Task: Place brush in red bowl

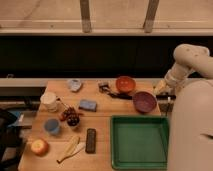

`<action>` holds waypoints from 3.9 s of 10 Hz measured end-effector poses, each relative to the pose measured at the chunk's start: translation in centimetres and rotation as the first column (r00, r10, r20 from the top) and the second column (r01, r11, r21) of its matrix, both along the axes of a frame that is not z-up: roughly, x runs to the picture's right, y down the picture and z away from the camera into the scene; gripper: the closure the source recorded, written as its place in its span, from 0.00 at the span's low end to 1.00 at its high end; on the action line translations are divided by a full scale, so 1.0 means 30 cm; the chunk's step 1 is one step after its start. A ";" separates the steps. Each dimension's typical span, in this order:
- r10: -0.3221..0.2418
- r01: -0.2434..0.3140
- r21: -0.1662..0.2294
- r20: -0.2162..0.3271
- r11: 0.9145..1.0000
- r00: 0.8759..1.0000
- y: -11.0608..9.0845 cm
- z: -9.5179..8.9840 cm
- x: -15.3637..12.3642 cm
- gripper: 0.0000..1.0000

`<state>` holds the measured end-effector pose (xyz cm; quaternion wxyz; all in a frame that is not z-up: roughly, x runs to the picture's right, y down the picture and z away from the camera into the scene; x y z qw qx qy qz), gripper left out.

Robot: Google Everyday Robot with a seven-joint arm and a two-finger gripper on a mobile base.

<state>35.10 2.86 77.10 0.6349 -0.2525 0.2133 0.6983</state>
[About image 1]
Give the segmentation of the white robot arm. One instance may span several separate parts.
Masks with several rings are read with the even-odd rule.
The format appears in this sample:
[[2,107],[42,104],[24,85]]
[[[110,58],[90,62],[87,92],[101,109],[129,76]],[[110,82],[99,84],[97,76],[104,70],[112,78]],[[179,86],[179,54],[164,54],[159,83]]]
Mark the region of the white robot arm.
[[207,47],[178,45],[175,63],[154,88],[179,88],[171,118],[167,171],[213,171],[213,57]]

